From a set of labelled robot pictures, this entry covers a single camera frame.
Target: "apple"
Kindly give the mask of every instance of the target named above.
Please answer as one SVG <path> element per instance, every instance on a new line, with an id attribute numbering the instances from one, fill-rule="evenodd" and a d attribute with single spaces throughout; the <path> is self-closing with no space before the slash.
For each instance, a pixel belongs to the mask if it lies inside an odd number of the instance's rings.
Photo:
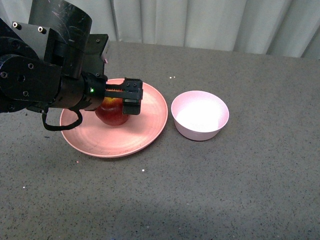
<path id="1" fill-rule="evenodd" d="M 130 115 L 123 114 L 122 98 L 105 97 L 101 105 L 95 110 L 95 115 L 105 124 L 120 126 L 128 121 Z"/>

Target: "black cylinder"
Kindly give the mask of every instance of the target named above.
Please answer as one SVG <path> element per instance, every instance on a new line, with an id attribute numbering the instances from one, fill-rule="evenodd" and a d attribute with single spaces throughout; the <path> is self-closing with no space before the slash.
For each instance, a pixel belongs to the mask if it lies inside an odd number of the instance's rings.
<path id="1" fill-rule="evenodd" d="M 59 33 L 59 41 L 84 52 L 92 19 L 64 0 L 33 0 L 29 24 L 52 28 Z"/>
<path id="2" fill-rule="evenodd" d="M 70 77 L 61 78 L 61 86 L 51 108 L 69 109 L 77 105 L 84 95 L 85 81 L 80 78 L 74 80 Z"/>

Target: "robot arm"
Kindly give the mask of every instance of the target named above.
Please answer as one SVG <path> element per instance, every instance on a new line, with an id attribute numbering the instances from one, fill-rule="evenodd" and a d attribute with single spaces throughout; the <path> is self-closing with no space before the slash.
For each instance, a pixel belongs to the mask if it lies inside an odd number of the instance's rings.
<path id="1" fill-rule="evenodd" d="M 27 109 L 42 114 L 50 131 L 73 129 L 80 110 L 94 111 L 104 97 L 122 98 L 124 114 L 138 115 L 143 82 L 108 84 L 107 34 L 90 34 L 92 20 L 64 0 L 33 0 L 28 24 L 0 18 L 0 113 Z M 49 108 L 74 111 L 68 126 L 46 123 Z"/>

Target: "pink plate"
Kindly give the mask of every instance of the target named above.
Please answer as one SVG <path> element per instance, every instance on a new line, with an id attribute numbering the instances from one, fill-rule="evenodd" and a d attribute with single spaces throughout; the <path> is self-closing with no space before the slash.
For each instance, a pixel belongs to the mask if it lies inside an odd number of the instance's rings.
<path id="1" fill-rule="evenodd" d="M 123 78 L 109 79 L 110 84 L 121 84 Z M 168 106 L 161 93 L 143 83 L 143 99 L 139 115 L 131 115 L 121 126 L 104 124 L 94 111 L 81 110 L 83 122 L 72 130 L 62 131 L 64 139 L 78 151 L 99 158 L 117 158 L 138 152 L 151 144 L 164 129 Z M 64 109 L 60 125 L 68 125 L 77 115 Z"/>

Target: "speckled countertop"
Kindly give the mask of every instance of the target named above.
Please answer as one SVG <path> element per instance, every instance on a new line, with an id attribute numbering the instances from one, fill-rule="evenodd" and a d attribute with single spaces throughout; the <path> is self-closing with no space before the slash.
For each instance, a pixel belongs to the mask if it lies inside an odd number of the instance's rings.
<path id="1" fill-rule="evenodd" d="M 46 131 L 37 113 L 0 114 L 0 239 L 320 239 L 319 61 L 111 48 L 109 79 L 140 78 L 169 109 L 182 92 L 211 92 L 227 104 L 228 124 L 191 141 L 169 112 L 147 148 L 102 159 Z"/>

